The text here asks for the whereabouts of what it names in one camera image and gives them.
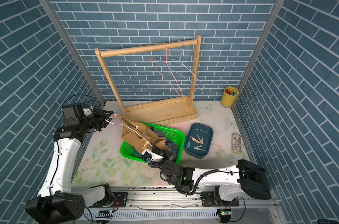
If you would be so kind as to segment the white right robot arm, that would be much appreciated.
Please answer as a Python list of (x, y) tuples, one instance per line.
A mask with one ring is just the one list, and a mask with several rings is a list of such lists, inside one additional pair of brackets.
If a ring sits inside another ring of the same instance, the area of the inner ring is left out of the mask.
[(238, 160), (236, 165), (221, 169), (182, 167), (168, 158), (169, 153), (142, 154), (149, 167), (159, 169), (164, 180), (186, 196), (192, 196), (199, 188), (215, 187), (218, 198), (231, 201), (238, 197), (259, 200), (272, 198), (266, 169), (247, 160)]

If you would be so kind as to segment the pink clothespin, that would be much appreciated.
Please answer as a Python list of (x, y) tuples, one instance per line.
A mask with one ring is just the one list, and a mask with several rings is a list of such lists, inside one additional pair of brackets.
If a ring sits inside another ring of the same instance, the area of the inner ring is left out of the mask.
[(198, 137), (198, 140), (199, 140), (200, 144), (203, 145), (204, 137), (200, 137), (199, 135), (197, 135), (197, 137)]

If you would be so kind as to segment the white wire hanger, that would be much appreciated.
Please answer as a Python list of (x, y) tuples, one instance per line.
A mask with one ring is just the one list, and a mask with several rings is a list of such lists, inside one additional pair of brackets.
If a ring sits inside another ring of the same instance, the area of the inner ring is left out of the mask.
[(129, 118), (126, 118), (118, 113), (114, 113), (112, 116), (111, 116), (112, 119), (118, 119), (119, 120), (119, 123), (113, 123), (109, 120), (107, 120), (107, 122), (109, 124), (112, 124), (112, 125), (121, 125), (123, 126), (126, 130), (128, 131), (132, 131), (135, 136), (138, 136), (140, 140), (143, 140), (144, 143), (146, 141), (150, 141), (152, 143), (152, 145), (154, 144), (151, 140), (151, 136), (149, 135), (148, 131), (151, 132), (150, 128), (148, 125), (145, 125), (143, 123), (140, 123), (140, 122), (136, 122), (136, 121), (133, 121)]

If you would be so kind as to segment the tan tank top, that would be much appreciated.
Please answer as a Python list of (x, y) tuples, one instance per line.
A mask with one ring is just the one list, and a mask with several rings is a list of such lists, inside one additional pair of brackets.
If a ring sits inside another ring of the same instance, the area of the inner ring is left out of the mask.
[(118, 119), (123, 126), (122, 138), (132, 146), (135, 157), (141, 158), (147, 152), (172, 161), (177, 160), (177, 145), (167, 139), (162, 131), (123, 116), (119, 116)]

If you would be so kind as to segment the yellow clothespin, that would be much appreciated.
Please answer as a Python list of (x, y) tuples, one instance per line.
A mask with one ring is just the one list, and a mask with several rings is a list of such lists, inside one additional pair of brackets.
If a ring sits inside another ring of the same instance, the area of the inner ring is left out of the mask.
[(196, 139), (196, 138), (194, 138), (192, 136), (190, 136), (190, 139), (193, 140), (194, 142), (198, 143), (198, 144), (201, 143), (198, 139)]

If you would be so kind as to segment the tan clothespin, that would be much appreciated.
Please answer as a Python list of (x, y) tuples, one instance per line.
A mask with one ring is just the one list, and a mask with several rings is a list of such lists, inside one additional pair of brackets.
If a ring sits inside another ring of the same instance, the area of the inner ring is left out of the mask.
[(150, 141), (146, 141), (142, 147), (143, 151), (149, 151), (149, 152), (152, 152), (153, 150), (153, 146), (152, 146), (152, 143)]

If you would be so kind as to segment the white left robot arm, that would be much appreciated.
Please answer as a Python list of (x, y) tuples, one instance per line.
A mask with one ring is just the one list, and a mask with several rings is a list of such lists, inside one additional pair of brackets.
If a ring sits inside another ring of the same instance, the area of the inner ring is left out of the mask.
[(25, 211), (40, 224), (61, 224), (82, 217), (89, 206), (111, 206), (114, 194), (108, 184), (95, 186), (82, 195), (71, 192), (76, 156), (84, 136), (101, 131), (112, 119), (112, 111), (92, 109), (86, 104), (62, 108), (64, 125), (54, 133), (53, 158), (45, 181), (35, 199), (28, 200)]

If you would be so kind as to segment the dark grey tank top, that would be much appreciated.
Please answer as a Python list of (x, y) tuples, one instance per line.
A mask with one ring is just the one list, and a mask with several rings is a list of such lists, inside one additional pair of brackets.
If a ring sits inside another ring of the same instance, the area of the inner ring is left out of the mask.
[(178, 156), (178, 146), (173, 141), (165, 137), (163, 131), (156, 130), (153, 126), (150, 126), (149, 128), (151, 131), (155, 132), (158, 135), (158, 137), (164, 137), (166, 139), (165, 146), (169, 147), (169, 149), (171, 150), (173, 154), (173, 158), (171, 160), (176, 162), (177, 156)]

